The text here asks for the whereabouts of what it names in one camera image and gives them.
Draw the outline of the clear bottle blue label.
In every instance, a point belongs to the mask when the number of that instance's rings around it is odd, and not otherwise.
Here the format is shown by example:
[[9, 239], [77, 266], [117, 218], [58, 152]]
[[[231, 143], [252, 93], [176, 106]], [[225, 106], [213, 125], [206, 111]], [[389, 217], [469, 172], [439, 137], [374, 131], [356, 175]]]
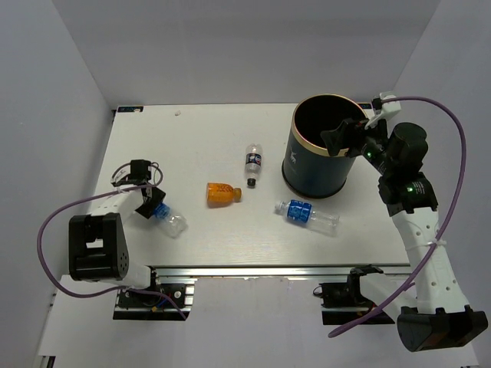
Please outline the clear bottle blue label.
[[276, 202], [275, 214], [288, 223], [318, 234], [335, 237], [338, 233], [339, 216], [321, 211], [310, 202], [295, 199]]
[[175, 209], [161, 202], [153, 210], [153, 217], [162, 232], [170, 238], [179, 236], [188, 228], [187, 220]]

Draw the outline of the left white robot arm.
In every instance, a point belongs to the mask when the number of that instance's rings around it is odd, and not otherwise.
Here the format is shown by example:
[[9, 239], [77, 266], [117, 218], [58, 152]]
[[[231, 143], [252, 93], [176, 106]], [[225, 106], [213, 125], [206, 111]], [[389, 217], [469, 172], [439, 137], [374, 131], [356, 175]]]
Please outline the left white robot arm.
[[159, 172], [156, 163], [135, 159], [129, 172], [116, 171], [114, 194], [86, 215], [72, 217], [68, 225], [68, 263], [75, 281], [106, 281], [136, 288], [136, 297], [153, 306], [162, 297], [162, 287], [154, 281], [152, 268], [130, 260], [124, 223], [136, 214], [151, 219], [166, 193], [150, 180]]

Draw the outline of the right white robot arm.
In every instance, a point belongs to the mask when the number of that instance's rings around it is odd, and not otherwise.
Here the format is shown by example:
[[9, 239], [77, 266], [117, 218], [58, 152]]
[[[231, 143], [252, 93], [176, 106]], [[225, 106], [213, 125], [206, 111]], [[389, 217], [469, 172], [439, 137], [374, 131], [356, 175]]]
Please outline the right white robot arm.
[[378, 191], [397, 228], [410, 262], [408, 284], [395, 284], [380, 268], [363, 266], [348, 274], [343, 296], [357, 306], [372, 303], [396, 324], [411, 352], [463, 347], [488, 327], [486, 314], [473, 310], [453, 273], [440, 238], [437, 198], [421, 172], [428, 151], [425, 130], [386, 121], [344, 120], [320, 134], [329, 154], [345, 150], [364, 157], [379, 173]]

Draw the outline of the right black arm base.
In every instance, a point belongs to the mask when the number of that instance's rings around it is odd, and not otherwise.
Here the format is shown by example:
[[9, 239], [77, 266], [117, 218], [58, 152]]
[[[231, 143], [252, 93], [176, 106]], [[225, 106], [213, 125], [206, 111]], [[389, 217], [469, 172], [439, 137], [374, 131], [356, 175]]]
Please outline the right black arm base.
[[356, 301], [349, 294], [345, 283], [322, 283], [314, 288], [312, 294], [321, 301], [321, 317], [325, 326], [338, 326], [357, 320], [377, 306], [366, 299]]

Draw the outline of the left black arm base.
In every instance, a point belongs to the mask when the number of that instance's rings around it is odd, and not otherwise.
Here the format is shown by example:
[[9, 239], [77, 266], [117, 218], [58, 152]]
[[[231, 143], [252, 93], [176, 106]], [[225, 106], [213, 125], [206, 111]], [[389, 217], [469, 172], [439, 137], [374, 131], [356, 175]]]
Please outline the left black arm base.
[[193, 306], [195, 279], [152, 273], [147, 294], [119, 291], [113, 319], [133, 321], [184, 321]]

